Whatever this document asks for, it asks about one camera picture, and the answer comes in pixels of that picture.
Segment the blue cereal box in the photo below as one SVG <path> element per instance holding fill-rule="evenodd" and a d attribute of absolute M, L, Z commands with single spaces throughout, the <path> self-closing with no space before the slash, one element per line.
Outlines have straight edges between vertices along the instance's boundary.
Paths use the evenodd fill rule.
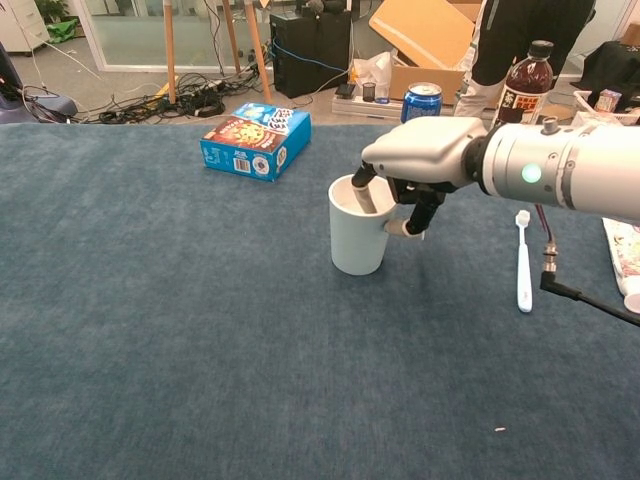
<path fill-rule="evenodd" d="M 311 116 L 247 103 L 200 140 L 209 168 L 275 182 L 311 140 Z"/>

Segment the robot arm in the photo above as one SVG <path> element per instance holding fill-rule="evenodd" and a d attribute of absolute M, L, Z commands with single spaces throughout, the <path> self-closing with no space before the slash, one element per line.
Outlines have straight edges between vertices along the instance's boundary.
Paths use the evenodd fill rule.
<path fill-rule="evenodd" d="M 635 222 L 639 147 L 638 127 L 575 128 L 547 119 L 487 132 L 476 118 L 421 117 L 366 147 L 353 185 L 365 211 L 375 175 L 387 178 L 396 202 L 415 204 L 410 219 L 386 227 L 404 236 L 423 232 L 446 194 L 472 183 L 495 197 Z"/>

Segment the blue soda can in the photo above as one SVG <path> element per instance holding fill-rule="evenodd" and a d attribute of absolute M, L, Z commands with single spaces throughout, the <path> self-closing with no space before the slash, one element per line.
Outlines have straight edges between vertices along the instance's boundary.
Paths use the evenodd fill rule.
<path fill-rule="evenodd" d="M 416 117 L 437 117 L 442 110 L 442 89 L 435 83 L 414 83 L 404 95 L 402 116 L 405 123 Z"/>

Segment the black computer tower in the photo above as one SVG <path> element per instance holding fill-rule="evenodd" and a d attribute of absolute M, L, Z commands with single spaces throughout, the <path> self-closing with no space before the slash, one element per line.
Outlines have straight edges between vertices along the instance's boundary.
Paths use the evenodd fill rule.
<path fill-rule="evenodd" d="M 315 16 L 271 14 L 271 50 L 275 89 L 289 98 L 345 83 L 349 69 L 351 14 L 323 13 Z M 301 60 L 301 57 L 323 63 Z"/>

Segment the black pants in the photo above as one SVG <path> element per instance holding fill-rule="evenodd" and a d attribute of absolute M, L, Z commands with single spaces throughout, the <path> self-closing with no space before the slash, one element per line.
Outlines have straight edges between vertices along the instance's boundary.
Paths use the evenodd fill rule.
<path fill-rule="evenodd" d="M 514 58 L 526 58 L 533 40 L 553 42 L 549 63 L 557 77 L 594 4 L 595 0 L 487 0 L 482 22 L 476 25 L 480 34 L 473 80 L 480 85 L 501 82 Z"/>

